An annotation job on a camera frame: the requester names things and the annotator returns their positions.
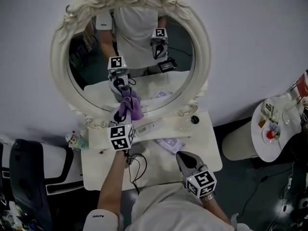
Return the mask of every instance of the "wristwatch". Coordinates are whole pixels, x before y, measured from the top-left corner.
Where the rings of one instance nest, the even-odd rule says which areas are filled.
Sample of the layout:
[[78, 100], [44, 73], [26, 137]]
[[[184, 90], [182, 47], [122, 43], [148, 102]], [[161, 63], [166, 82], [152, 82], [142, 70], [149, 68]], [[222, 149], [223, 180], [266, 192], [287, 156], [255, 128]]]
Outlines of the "wristwatch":
[[204, 197], [201, 197], [200, 199], [205, 200], [205, 201], [209, 201], [209, 200], [211, 200], [211, 199], [214, 199], [215, 197], [216, 197], [216, 194], [215, 194], [215, 192], [213, 191], [213, 192], [211, 192], [211, 193], [205, 195]]

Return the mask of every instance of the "white sleeve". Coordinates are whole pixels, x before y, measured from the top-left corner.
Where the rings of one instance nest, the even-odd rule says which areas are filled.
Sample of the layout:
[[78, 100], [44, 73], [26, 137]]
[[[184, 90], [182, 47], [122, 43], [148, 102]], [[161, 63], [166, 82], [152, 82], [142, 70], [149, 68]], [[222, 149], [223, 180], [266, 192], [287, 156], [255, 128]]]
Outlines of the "white sleeve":
[[96, 16], [96, 29], [97, 30], [112, 29], [112, 17], [108, 10]]
[[122, 226], [116, 214], [108, 210], [92, 210], [87, 216], [83, 231], [118, 231]]

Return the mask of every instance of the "ornate white mirror frame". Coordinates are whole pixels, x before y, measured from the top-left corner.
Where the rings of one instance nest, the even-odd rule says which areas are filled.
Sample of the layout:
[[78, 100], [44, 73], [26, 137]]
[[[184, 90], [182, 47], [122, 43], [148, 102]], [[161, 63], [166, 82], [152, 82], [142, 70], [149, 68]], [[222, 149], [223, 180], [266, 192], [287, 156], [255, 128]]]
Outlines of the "ornate white mirror frame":
[[92, 17], [104, 10], [123, 6], [147, 7], [164, 12], [189, 33], [194, 52], [187, 79], [169, 98], [143, 109], [145, 117], [178, 111], [200, 92], [210, 69], [210, 44], [205, 27], [186, 0], [76, 0], [68, 5], [51, 45], [51, 70], [57, 88], [72, 106], [90, 117], [106, 117], [110, 114], [114, 108], [107, 105], [98, 107], [83, 97], [83, 90], [69, 68], [68, 51], [73, 35], [81, 32]]

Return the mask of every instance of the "white vanity table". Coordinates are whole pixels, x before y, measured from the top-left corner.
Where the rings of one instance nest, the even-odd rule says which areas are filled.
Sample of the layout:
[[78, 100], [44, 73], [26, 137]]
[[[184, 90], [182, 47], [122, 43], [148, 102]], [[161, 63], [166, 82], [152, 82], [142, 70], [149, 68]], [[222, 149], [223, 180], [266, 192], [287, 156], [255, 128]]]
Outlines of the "white vanity table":
[[[186, 143], [183, 150], [199, 155], [210, 170], [219, 171], [222, 169], [222, 162], [208, 112], [200, 112], [196, 115], [199, 117], [200, 122], [194, 125], [194, 132], [189, 138], [181, 138], [181, 141]], [[89, 129], [89, 135], [94, 130], [95, 132], [97, 130], [101, 131], [101, 129]], [[99, 154], [99, 144], [104, 144], [104, 139], [98, 133], [92, 135], [92, 137], [96, 138], [95, 149], [91, 147], [93, 140], [90, 139], [90, 150], [81, 152], [83, 182], [87, 190], [100, 190], [116, 152], [113, 149], [108, 149], [104, 154]], [[143, 155], [147, 160], [147, 169], [137, 181], [138, 187], [182, 181], [182, 173], [179, 171], [175, 155], [164, 150], [152, 140], [141, 143], [146, 148]], [[144, 161], [140, 160], [140, 164], [140, 171], [142, 172], [145, 165]], [[136, 176], [138, 166], [137, 162], [133, 162], [130, 166], [132, 179]], [[133, 184], [129, 182], [127, 168], [124, 173], [122, 190], [133, 188]]]

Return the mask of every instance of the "mirror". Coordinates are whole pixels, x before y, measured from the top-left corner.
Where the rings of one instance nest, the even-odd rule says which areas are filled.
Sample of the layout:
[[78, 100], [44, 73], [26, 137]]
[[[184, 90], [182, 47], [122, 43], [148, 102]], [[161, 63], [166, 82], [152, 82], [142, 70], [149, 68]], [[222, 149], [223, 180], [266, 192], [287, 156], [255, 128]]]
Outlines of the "mirror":
[[[166, 30], [154, 35], [156, 28]], [[166, 45], [166, 37], [155, 37], [164, 36], [164, 32], [167, 49], [157, 48]], [[107, 68], [109, 57], [123, 56], [128, 82], [145, 107], [170, 97], [183, 85], [193, 62], [193, 44], [186, 30], [171, 17], [147, 8], [125, 7], [93, 17], [73, 36], [68, 54], [72, 76], [83, 90], [81, 95], [97, 107], [119, 105]]]

